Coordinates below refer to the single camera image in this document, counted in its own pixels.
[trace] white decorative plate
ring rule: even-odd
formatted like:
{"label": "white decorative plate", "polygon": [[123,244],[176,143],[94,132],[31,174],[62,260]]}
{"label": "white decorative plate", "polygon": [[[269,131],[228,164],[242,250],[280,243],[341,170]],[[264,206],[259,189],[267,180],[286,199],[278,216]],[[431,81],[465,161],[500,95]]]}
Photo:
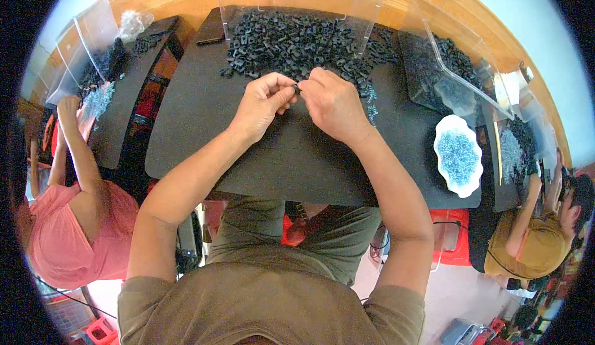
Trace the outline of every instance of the white decorative plate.
{"label": "white decorative plate", "polygon": [[[463,133],[469,138],[474,144],[473,150],[478,155],[477,162],[475,164],[475,170],[471,175],[471,179],[467,185],[459,186],[457,184],[450,183],[450,177],[448,172],[442,171],[442,155],[438,152],[438,142],[445,132],[452,131],[456,133]],[[450,115],[442,118],[442,120],[436,125],[436,139],[434,140],[434,151],[438,156],[438,172],[446,180],[446,185],[451,192],[455,192],[460,198],[467,198],[470,196],[478,187],[480,187],[480,178],[483,173],[483,166],[481,165],[481,148],[477,145],[477,135],[473,130],[467,126],[465,119],[457,117],[456,115]]]}

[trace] black table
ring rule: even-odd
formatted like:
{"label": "black table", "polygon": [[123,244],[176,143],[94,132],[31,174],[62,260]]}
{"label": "black table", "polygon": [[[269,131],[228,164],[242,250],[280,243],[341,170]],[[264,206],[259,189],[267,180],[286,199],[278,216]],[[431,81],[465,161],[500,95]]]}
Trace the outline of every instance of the black table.
{"label": "black table", "polygon": [[[516,209],[518,205],[522,204],[525,201],[525,196],[527,195],[527,190],[524,189],[524,194],[519,194],[519,189],[514,183],[511,181],[510,183],[506,183],[504,179],[502,179],[502,184],[500,185],[499,176],[500,176],[500,168],[498,165],[498,151],[496,145],[496,129],[494,127],[493,122],[489,122],[486,125],[487,129],[487,136],[490,141],[490,152],[491,152],[491,161],[494,169],[494,208],[493,212],[504,212],[509,209]],[[554,168],[545,167],[544,174],[542,178],[546,184],[545,188],[543,189],[545,192],[549,189],[550,183],[552,182],[551,174],[553,174]]]}
{"label": "black table", "polygon": [[[250,80],[219,75],[227,66],[227,44],[188,46],[165,93],[145,160],[146,172],[162,178],[231,122]],[[430,208],[473,208],[481,188],[459,198],[446,188],[433,150],[441,113],[413,103],[405,70],[378,66],[372,72],[376,126],[416,181]],[[377,204],[353,152],[312,123],[303,101],[276,117],[263,139],[223,175],[215,190],[336,205]]]}
{"label": "black table", "polygon": [[[179,55],[179,41],[172,32],[175,30],[179,17],[173,16],[151,24],[138,39],[159,32],[165,32],[160,42],[144,54],[133,57],[126,67],[126,76],[115,83],[115,91],[107,110],[97,119],[95,131],[89,137],[89,146],[95,154],[95,160],[100,167],[111,170],[118,166],[124,136],[130,119],[136,108],[139,95],[152,76],[153,68],[159,60],[163,50],[168,47],[172,54]],[[125,45],[126,52],[132,52],[134,42]]]}

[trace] tiled floor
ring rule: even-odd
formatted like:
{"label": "tiled floor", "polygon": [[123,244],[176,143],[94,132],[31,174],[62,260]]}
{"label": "tiled floor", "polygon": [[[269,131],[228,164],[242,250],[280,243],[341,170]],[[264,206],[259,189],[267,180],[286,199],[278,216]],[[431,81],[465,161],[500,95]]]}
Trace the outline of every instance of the tiled floor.
{"label": "tiled floor", "polygon": [[[362,257],[353,290],[361,298],[368,297],[377,279],[376,266],[366,253]],[[89,292],[95,305],[116,315],[120,284],[120,280],[89,284]],[[519,307],[517,301],[496,282],[483,277],[473,268],[448,265],[441,265],[436,272],[430,274],[425,302],[425,326],[420,341],[423,345],[440,344],[440,334],[454,318],[489,324],[499,315],[510,318]]]}

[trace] olive green pants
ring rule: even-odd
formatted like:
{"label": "olive green pants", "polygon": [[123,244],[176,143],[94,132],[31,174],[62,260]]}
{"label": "olive green pants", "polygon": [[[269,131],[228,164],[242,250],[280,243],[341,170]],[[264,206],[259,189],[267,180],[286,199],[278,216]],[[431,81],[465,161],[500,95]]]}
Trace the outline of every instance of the olive green pants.
{"label": "olive green pants", "polygon": [[[207,264],[247,262],[250,251],[279,245],[283,235],[285,201],[235,195],[221,217]],[[380,210],[371,207],[331,206],[316,216],[321,228],[295,248],[317,260],[338,282],[352,286],[362,255],[381,223]]]}

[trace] pink shirt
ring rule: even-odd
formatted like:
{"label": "pink shirt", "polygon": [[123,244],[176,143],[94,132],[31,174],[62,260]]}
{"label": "pink shirt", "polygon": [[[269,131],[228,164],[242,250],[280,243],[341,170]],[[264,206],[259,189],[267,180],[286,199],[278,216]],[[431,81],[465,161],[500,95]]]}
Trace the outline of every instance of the pink shirt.
{"label": "pink shirt", "polygon": [[139,206],[116,184],[105,181],[109,214],[90,245],[68,203],[80,186],[50,186],[31,204],[36,216],[28,247],[33,270],[48,284],[77,289],[101,279],[126,277]]}

